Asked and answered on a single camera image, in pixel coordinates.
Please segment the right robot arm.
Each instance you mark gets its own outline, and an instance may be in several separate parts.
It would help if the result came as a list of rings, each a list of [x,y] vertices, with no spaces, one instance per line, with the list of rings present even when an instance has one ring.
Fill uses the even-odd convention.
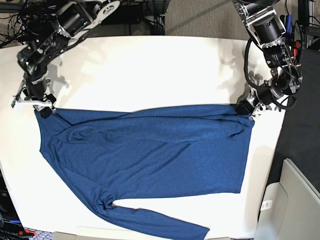
[[[120,4],[119,0],[43,0],[22,9],[19,16],[26,25],[22,40],[27,45],[17,54],[23,79],[11,107],[30,105],[42,118],[55,113],[49,64],[82,43]]]

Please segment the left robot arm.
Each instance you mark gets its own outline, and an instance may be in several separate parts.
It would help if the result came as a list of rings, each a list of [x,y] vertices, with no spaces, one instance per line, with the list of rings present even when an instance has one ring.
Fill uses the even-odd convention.
[[[277,15],[275,0],[234,0],[232,3],[249,35],[243,66],[249,90],[244,97],[238,99],[236,112],[253,119],[260,112],[271,110],[271,105],[275,105],[279,111],[293,108],[303,76],[287,38],[290,22],[282,21]],[[249,76],[251,44],[261,50],[270,68],[271,79],[261,84],[252,81]]]

